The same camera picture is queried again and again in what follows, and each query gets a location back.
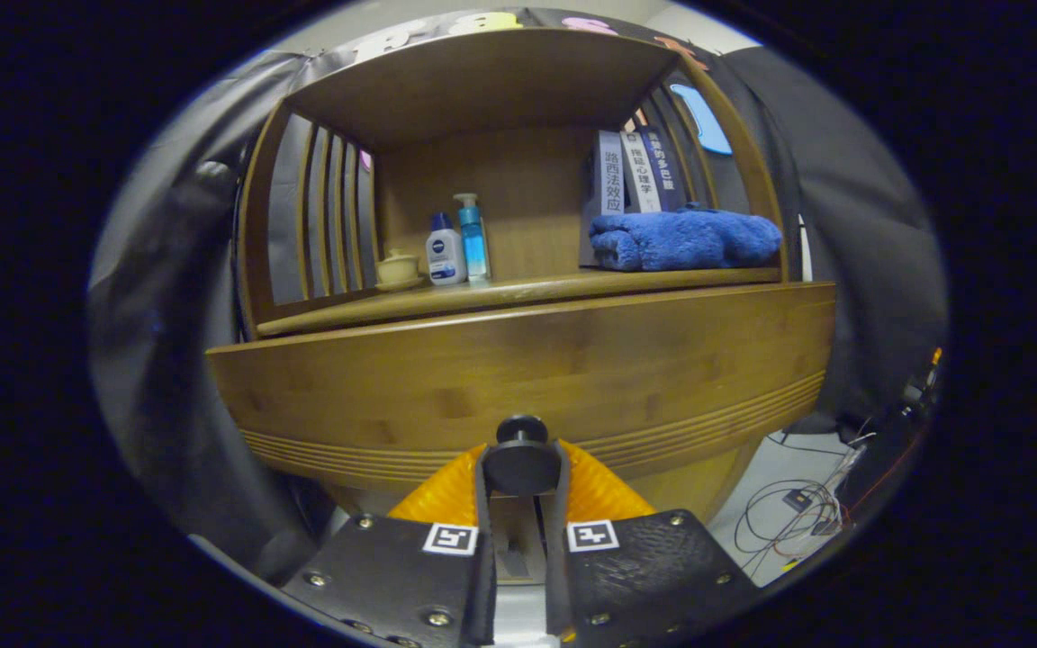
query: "wooden cabinet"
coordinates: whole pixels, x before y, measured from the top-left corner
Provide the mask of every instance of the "wooden cabinet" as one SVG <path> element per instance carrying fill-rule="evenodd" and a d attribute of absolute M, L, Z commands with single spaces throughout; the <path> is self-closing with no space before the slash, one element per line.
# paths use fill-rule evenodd
<path fill-rule="evenodd" d="M 622 128 L 676 68 L 731 142 L 750 213 L 782 227 L 760 151 L 723 93 L 689 58 L 647 43 L 556 29 L 441 37 L 280 102 L 240 213 L 252 340 L 208 353 L 256 455 L 321 480 L 348 508 L 385 512 L 494 440 L 506 416 L 534 414 L 657 508 L 711 514 L 761 435 L 814 406 L 835 286 L 787 282 L 785 250 L 751 270 L 577 266 L 594 133 Z M 296 119 L 311 124 L 297 207 L 271 214 Z M 371 222 L 358 217 L 360 148 L 372 159 Z M 708 176 L 705 153 L 685 164 Z M 454 210 L 457 192 L 479 195 L 493 282 L 374 290 L 371 258 L 391 247 L 425 258 L 428 216 Z M 271 284 L 275 218 L 299 235 L 304 299 L 288 304 Z"/>

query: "folded towel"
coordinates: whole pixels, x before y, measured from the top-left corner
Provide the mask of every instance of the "folded towel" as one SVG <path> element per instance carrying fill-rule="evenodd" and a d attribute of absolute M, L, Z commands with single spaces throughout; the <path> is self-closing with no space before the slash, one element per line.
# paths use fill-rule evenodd
<path fill-rule="evenodd" d="M 599 216 L 591 247 L 608 270 L 753 267 L 778 251 L 782 233 L 759 216 L 688 205 L 678 213 Z"/>

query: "blue soap bottle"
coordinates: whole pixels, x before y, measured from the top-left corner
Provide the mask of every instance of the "blue soap bottle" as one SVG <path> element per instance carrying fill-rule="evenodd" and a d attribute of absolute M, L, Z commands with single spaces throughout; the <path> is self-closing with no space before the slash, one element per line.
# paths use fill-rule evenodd
<path fill-rule="evenodd" d="M 486 253 L 486 236 L 482 233 L 482 219 L 478 216 L 477 194 L 455 194 L 461 201 L 458 225 L 461 226 L 461 251 L 467 256 L 467 278 L 472 282 L 485 282 L 491 278 L 491 259 Z"/>

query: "black knob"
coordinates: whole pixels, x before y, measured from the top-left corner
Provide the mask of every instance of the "black knob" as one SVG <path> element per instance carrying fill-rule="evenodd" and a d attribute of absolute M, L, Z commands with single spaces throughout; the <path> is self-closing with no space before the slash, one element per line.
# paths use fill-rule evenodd
<path fill-rule="evenodd" d="M 546 443 L 550 439 L 546 434 L 546 423 L 538 416 L 529 414 L 517 414 L 499 423 L 499 430 L 495 434 L 499 443 L 506 443 L 508 440 L 536 440 L 539 443 Z"/>
<path fill-rule="evenodd" d="M 548 446 L 546 426 L 536 416 L 511 416 L 498 430 L 499 446 L 482 458 L 491 489 L 514 497 L 546 492 L 559 483 L 560 460 Z"/>

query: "shelf board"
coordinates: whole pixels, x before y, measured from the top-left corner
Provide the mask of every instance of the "shelf board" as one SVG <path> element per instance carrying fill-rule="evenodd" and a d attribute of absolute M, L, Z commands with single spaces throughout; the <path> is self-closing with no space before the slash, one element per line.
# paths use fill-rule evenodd
<path fill-rule="evenodd" d="M 438 37 L 337 71 L 284 100 L 382 153 L 457 133 L 618 129 L 679 62 L 630 37 L 523 28 Z"/>
<path fill-rule="evenodd" d="M 384 292 L 328 308 L 258 325 L 263 336 L 325 331 L 388 319 L 430 317 L 452 312 L 486 310 L 628 292 L 677 290 L 736 283 L 778 283 L 778 267 L 683 270 L 674 272 L 613 272 L 581 270 L 571 275 L 540 276 L 513 282 L 457 283 Z"/>

